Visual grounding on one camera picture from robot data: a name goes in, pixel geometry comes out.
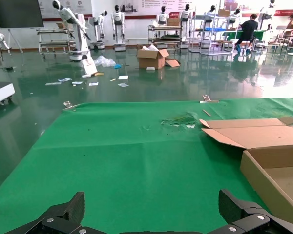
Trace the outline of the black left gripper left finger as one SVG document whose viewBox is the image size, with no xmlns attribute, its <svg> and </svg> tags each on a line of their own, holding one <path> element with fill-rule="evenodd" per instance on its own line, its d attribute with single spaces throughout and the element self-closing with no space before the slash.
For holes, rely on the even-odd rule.
<svg viewBox="0 0 293 234">
<path fill-rule="evenodd" d="M 84 192 L 77 192 L 70 201 L 50 206 L 39 218 L 17 227 L 9 234 L 96 234 L 98 231 L 81 225 L 85 214 Z"/>
</svg>

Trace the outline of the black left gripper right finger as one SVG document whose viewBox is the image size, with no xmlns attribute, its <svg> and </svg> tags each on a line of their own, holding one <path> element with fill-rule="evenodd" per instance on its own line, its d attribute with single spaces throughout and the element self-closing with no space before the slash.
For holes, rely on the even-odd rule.
<svg viewBox="0 0 293 234">
<path fill-rule="evenodd" d="M 211 234 L 293 234 L 293 224 L 277 218 L 256 202 L 236 198 L 228 190 L 218 194 L 219 214 L 227 225 Z"/>
</svg>

